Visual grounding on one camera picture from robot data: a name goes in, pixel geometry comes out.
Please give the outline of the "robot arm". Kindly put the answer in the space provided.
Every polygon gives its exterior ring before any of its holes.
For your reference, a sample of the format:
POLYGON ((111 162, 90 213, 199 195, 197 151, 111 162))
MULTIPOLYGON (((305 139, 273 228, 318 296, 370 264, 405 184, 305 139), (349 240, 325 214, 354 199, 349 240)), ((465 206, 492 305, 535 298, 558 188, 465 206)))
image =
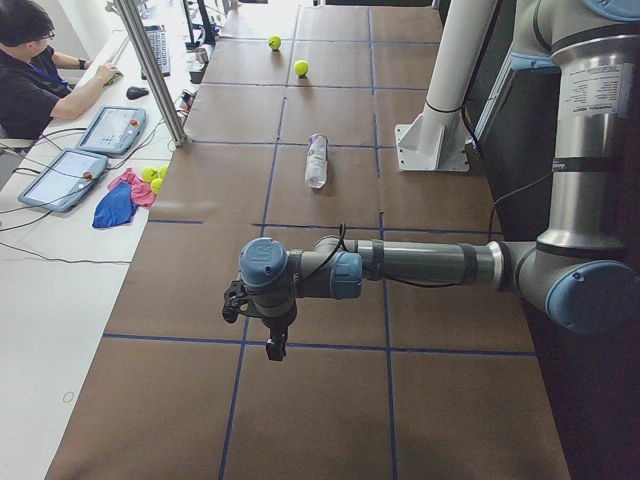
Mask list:
POLYGON ((639 5, 635 1, 520 1, 510 63, 561 73, 549 224, 533 242, 431 244, 318 240, 286 250, 263 237, 247 243, 224 295, 222 315, 260 319, 268 357, 286 354, 300 298, 354 299, 364 280, 419 288, 485 283, 510 290, 556 324, 598 334, 639 306, 639 277, 622 258, 614 205, 621 146, 639 79, 639 5))

